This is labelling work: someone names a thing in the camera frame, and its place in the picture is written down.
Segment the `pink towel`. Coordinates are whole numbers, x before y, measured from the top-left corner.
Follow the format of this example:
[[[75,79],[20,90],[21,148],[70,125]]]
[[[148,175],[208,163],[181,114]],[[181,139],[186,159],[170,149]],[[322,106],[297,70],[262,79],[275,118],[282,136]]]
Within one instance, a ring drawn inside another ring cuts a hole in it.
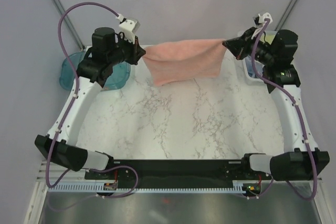
[[[222,39],[165,42],[146,47],[144,63],[156,86],[195,78],[214,78],[227,48]]]

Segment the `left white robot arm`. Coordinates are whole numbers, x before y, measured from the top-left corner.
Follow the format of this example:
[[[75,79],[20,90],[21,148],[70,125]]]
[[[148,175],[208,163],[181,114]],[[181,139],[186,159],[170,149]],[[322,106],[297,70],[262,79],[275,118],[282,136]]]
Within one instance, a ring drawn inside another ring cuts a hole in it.
[[[133,28],[120,27],[118,34],[109,27],[94,31],[92,46],[78,65],[78,80],[59,117],[45,136],[35,139],[44,158],[75,172],[96,169],[103,179],[114,175],[115,166],[109,163],[109,156],[78,147],[78,135],[91,104],[112,75],[113,66],[122,62],[136,65],[144,55]]]

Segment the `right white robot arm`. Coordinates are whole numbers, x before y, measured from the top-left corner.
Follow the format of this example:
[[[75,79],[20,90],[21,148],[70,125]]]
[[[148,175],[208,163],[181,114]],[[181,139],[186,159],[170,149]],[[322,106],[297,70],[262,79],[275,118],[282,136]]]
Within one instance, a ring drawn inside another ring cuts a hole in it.
[[[330,156],[327,151],[319,150],[301,104],[301,82],[292,64],[298,35],[283,29],[271,41],[257,42],[254,31],[252,27],[239,37],[225,40],[223,46],[238,60],[251,56],[263,64],[261,79],[279,114],[284,149],[276,156],[245,154],[240,173],[246,179],[263,172],[280,182],[316,180]]]

